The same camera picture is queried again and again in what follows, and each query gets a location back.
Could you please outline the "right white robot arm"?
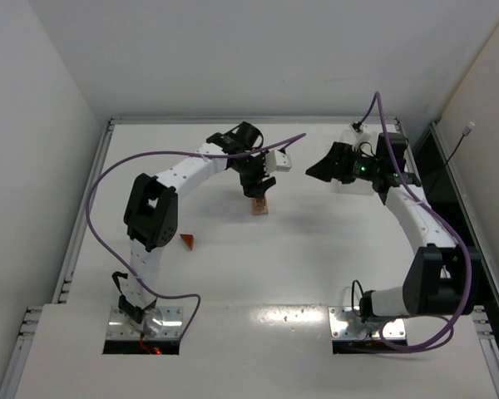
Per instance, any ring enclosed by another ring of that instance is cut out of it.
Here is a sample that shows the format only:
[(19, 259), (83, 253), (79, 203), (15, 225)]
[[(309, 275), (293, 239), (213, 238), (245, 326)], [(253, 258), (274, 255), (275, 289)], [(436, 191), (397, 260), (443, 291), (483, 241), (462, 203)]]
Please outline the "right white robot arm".
[(396, 217), (414, 253), (403, 284), (370, 290), (359, 301), (363, 321), (415, 316), (449, 316), (457, 310), (468, 315), (477, 297), (480, 255), (462, 249), (437, 220), (425, 199), (420, 179), (405, 171), (407, 139), (397, 133), (379, 134), (373, 155), (357, 146), (334, 142), (326, 156), (306, 170), (323, 182), (350, 185), (371, 183), (386, 208)]

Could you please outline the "white plastic box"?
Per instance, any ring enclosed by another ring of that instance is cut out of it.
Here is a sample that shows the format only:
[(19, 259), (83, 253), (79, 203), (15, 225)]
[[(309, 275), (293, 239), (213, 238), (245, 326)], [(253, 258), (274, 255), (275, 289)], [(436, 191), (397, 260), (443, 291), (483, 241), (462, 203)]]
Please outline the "white plastic box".
[[(340, 142), (345, 142), (353, 146), (355, 150), (362, 150), (363, 153), (368, 155), (373, 155), (373, 146), (376, 144), (376, 133), (373, 131), (373, 137), (369, 142), (362, 142), (359, 145), (355, 145), (355, 138), (350, 128), (346, 130), (342, 130), (341, 135), (339, 137)], [(373, 195), (372, 183), (366, 180), (356, 179), (353, 183), (345, 184), (341, 183), (338, 180), (334, 180), (332, 182), (333, 191), (339, 194), (347, 194), (347, 195)]]

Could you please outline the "red-brown triangle block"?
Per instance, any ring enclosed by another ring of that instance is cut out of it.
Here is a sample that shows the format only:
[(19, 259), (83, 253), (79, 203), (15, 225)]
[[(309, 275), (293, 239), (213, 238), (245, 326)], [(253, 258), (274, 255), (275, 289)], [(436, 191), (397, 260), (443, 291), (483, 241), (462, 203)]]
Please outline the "red-brown triangle block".
[(185, 243), (186, 247), (192, 251), (195, 244), (195, 237), (193, 234), (180, 234), (181, 240)]

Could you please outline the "light wood numbered plank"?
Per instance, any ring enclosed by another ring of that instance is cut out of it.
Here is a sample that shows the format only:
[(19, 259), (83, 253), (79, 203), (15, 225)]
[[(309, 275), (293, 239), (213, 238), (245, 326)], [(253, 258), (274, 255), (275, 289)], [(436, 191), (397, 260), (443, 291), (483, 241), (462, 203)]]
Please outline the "light wood numbered plank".
[(252, 215), (253, 216), (261, 216), (261, 215), (267, 215), (269, 213), (269, 209), (267, 206), (264, 207), (253, 207), (252, 208)]

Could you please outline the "red-brown arch block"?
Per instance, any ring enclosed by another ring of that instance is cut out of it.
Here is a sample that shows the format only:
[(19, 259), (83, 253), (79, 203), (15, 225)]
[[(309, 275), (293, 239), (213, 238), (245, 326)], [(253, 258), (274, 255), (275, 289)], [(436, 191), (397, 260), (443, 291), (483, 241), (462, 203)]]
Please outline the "red-brown arch block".
[(252, 207), (264, 207), (264, 206), (267, 206), (266, 198), (252, 199)]

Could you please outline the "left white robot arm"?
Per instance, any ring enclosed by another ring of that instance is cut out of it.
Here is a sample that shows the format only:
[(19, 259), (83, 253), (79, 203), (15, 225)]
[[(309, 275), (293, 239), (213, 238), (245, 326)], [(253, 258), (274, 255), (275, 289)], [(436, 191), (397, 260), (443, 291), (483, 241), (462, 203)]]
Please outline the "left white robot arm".
[(260, 130), (242, 122), (225, 133), (206, 139), (194, 156), (187, 156), (168, 170), (150, 176), (138, 175), (124, 213), (130, 239), (133, 270), (119, 297), (119, 309), (136, 324), (156, 306), (157, 296), (149, 293), (159, 275), (164, 247), (176, 236), (179, 202), (210, 177), (228, 169), (239, 174), (243, 195), (262, 200), (276, 184), (266, 165), (267, 150), (257, 150), (264, 137)]

